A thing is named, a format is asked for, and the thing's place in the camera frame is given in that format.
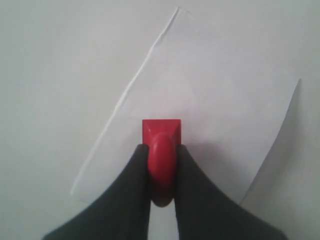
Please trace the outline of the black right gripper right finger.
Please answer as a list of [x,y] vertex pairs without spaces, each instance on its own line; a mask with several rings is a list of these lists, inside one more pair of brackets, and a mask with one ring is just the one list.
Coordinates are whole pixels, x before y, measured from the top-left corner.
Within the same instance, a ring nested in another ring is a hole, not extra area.
[[185,145],[177,146],[174,194],[181,240],[285,240],[286,235],[227,197],[199,168]]

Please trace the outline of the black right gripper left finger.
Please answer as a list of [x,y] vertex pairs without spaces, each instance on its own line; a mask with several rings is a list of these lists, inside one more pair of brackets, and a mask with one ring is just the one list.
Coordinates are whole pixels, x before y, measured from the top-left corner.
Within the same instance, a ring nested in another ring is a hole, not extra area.
[[149,148],[139,144],[111,186],[90,206],[45,240],[146,240],[151,199],[148,190]]

